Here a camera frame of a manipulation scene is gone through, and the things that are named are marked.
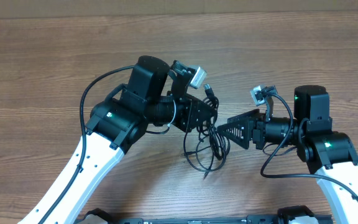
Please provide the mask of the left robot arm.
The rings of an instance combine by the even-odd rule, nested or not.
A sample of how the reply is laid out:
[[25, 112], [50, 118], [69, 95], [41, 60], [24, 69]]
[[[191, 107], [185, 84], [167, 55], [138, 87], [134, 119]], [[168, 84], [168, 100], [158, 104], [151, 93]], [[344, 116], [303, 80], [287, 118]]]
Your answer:
[[73, 155], [40, 202], [22, 223], [74, 223], [100, 182], [127, 154], [150, 124], [175, 126], [185, 133], [217, 112], [187, 93], [206, 78], [199, 65], [167, 64], [143, 55], [128, 66], [128, 83], [115, 87], [81, 120]]

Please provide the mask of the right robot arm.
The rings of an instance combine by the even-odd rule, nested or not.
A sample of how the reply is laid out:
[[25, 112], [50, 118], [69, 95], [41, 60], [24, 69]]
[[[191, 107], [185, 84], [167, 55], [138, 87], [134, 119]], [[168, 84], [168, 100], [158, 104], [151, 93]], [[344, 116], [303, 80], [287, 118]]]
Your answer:
[[[260, 169], [269, 179], [312, 178], [327, 198], [337, 223], [358, 223], [358, 154], [345, 133], [333, 131], [330, 98], [319, 85], [298, 86], [294, 90], [294, 108], [277, 93], [275, 86], [257, 86], [250, 91], [255, 109], [228, 119], [218, 133], [248, 149], [254, 143], [263, 150], [268, 144], [277, 148]], [[268, 174], [265, 172], [279, 149], [295, 146], [307, 165], [307, 174]]]

